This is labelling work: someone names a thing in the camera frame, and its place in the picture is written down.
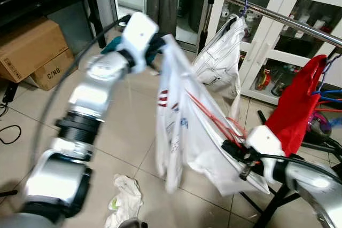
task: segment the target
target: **cardboard box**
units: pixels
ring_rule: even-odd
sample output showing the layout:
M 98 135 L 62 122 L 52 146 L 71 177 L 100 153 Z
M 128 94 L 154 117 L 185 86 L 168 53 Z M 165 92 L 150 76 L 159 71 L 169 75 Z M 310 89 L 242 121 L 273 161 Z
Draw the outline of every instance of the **cardboard box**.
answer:
M 20 82 L 68 49 L 57 23 L 40 18 L 0 35 L 0 76 Z
M 33 72 L 25 81 L 45 91 L 49 91 L 60 81 L 73 61 L 74 57 L 72 51 L 67 49 Z

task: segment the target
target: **cabinet handle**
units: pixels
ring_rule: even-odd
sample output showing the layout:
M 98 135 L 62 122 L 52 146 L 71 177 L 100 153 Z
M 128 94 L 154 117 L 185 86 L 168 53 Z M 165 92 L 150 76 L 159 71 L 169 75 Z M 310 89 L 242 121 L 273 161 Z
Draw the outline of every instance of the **cabinet handle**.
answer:
M 247 58 L 247 61 L 251 61 L 252 60 L 252 57 L 253 57 L 253 51 L 254 51 L 254 48 L 255 46 L 257 45 L 257 41 L 254 40 L 253 44 L 252 44 L 252 47 L 251 47 L 251 50 L 250 50 L 250 54 L 248 55 L 248 58 Z
M 266 43 L 265 46 L 263 47 L 261 53 L 259 54 L 258 58 L 256 59 L 257 64 L 259 64 L 259 65 L 262 64 L 262 60 L 270 48 L 271 48 L 271 45 L 269 43 Z

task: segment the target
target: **red cloth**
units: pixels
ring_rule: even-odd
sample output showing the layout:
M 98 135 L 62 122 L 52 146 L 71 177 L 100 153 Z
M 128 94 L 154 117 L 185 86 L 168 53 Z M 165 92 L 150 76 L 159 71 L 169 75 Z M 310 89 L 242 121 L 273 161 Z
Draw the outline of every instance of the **red cloth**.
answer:
M 309 116 L 320 95 L 312 95 L 323 72 L 327 56 L 311 59 L 284 90 L 266 125 L 282 142 L 286 156 L 296 154 L 305 135 Z

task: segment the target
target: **metal clothes rack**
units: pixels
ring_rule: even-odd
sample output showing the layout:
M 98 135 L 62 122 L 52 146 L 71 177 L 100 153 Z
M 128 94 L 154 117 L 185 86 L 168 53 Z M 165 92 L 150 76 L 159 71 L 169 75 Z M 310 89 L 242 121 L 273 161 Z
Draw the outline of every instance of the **metal clothes rack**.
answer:
M 205 13 L 205 20 L 204 20 L 204 26 L 203 29 L 201 31 L 200 34 L 200 40 L 199 40 L 199 46 L 198 46 L 198 52 L 200 52 L 203 47 L 205 46 L 205 42 L 207 40 L 208 37 L 208 25 L 209 25 L 209 19 L 211 16 L 211 12 L 212 12 L 212 7 L 214 4 L 215 0 L 208 0 L 208 6 L 206 9 L 206 13 Z M 226 0 L 228 2 L 234 3 L 236 5 L 239 6 L 245 6 L 245 1 L 244 0 Z M 293 20 L 289 17 L 286 17 L 282 14 L 273 12 L 271 10 L 268 10 L 262 6 L 258 6 L 255 5 L 253 3 L 247 2 L 247 8 L 257 12 L 263 16 L 266 16 L 268 18 L 271 18 L 275 21 L 281 22 L 285 25 L 288 25 L 291 28 L 300 30 L 310 36 L 313 36 L 315 38 L 318 38 L 319 40 L 322 40 L 324 42 L 328 42 L 332 45 L 335 46 L 334 52 L 337 50 L 337 48 L 342 48 L 342 39 L 341 38 L 337 38 L 333 35 L 327 34 L 323 31 L 320 31 L 318 29 L 315 29 L 307 24 L 298 22 L 296 20 Z M 325 150 L 323 148 L 317 148 L 316 145 L 312 145 L 312 144 L 305 144 L 305 147 L 308 148 L 314 148 L 317 150 Z M 341 163 L 339 165 L 336 165 L 335 167 L 338 169 L 341 169 Z M 281 188 L 276 192 L 274 191 L 272 188 L 270 188 L 270 192 L 274 195 L 274 197 L 272 198 L 272 200 L 270 201 L 270 203 L 268 204 L 268 206 L 266 207 L 265 210 L 262 210 L 250 197 L 248 197 L 247 194 L 245 194 L 244 192 L 240 192 L 240 195 L 243 196 L 261 215 L 260 218 L 258 219 L 258 221 L 256 222 L 256 224 L 254 225 L 253 228 L 265 228 L 267 223 L 270 221 L 270 219 L 272 218 L 273 214 L 275 213 L 275 211 L 277 210 L 278 207 L 283 206 L 293 200 L 296 200 L 298 198 L 300 198 L 300 195 L 298 193 L 292 193 L 291 195 L 287 196 L 288 193 L 290 193 L 290 189 L 283 184 L 281 186 Z

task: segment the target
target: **blue hanger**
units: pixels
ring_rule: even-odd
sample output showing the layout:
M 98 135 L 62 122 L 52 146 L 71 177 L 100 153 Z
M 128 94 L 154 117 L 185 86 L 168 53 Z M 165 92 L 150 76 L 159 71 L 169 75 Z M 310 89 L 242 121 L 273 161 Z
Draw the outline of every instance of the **blue hanger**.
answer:
M 245 6 L 244 6 L 244 9 L 242 10 L 242 12 L 241 12 L 241 14 L 240 14 L 240 16 L 239 16 L 240 18 L 241 18 L 242 16 L 245 16 L 245 14 L 246 14 L 246 12 L 247 12 L 247 9 L 248 9 L 247 3 L 248 3 L 248 1 L 245 0 Z
M 333 99 L 333 98 L 330 98 L 330 97 L 326 97 L 325 95 L 328 95 L 330 93 L 342 93 L 342 90 L 330 90 L 330 91 L 325 91 L 325 92 L 321 92 L 321 89 L 322 89 L 322 86 L 324 84 L 324 80 L 325 80 L 325 75 L 327 74 L 327 72 L 329 71 L 332 63 L 337 60 L 338 58 L 340 58 L 342 56 L 342 54 L 339 54 L 338 56 L 335 56 L 334 58 L 332 58 L 331 60 L 329 60 L 327 62 L 327 65 L 325 66 L 322 74 L 323 74 L 323 78 L 322 78 L 322 83 L 321 85 L 319 86 L 318 88 L 318 91 L 316 92 L 313 92 L 312 94 L 313 95 L 316 95 L 316 94 L 320 94 L 321 95 L 321 99 L 322 100 L 327 100 L 327 101 L 333 101 L 334 103 L 339 103 L 339 104 L 342 104 L 342 101 L 341 100 L 337 100 L 337 99 Z

